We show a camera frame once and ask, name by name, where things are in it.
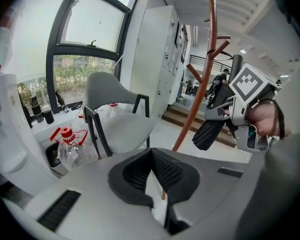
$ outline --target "windowsill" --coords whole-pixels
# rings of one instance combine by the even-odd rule
[[[33,121],[32,133],[39,143],[49,140],[58,127],[70,126],[78,113],[79,109],[70,110],[68,113],[60,111],[58,114],[53,115],[54,122],[51,124],[47,124],[45,119],[42,122]]]

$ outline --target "black metal railing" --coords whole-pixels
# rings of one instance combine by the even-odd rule
[[[206,58],[195,56],[195,55],[190,55],[190,64],[196,64],[196,65],[200,65],[200,66],[204,67],[205,64],[206,64]],[[213,62],[212,69],[216,70],[216,71],[220,71],[220,72],[223,72],[224,69],[228,69],[229,73],[231,72],[231,67],[230,66],[222,64],[218,61]]]

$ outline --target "red bottle cap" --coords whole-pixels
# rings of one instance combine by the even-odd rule
[[[72,129],[69,126],[61,128],[60,133],[64,139],[68,139],[73,135]]]

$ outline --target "chair backrest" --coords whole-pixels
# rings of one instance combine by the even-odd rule
[[[96,110],[110,103],[134,104],[137,96],[124,88],[115,76],[105,72],[94,72],[86,81],[83,105]]]

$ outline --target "stair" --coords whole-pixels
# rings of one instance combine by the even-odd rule
[[[168,107],[167,111],[162,115],[162,119],[174,125],[183,127],[185,125],[189,112],[189,110],[171,105]],[[202,115],[197,114],[190,126],[190,131],[196,133],[204,122],[204,117]],[[221,132],[215,140],[217,142],[234,148],[236,146],[236,141],[234,140],[232,135],[228,134],[228,131],[228,127],[224,125]]]

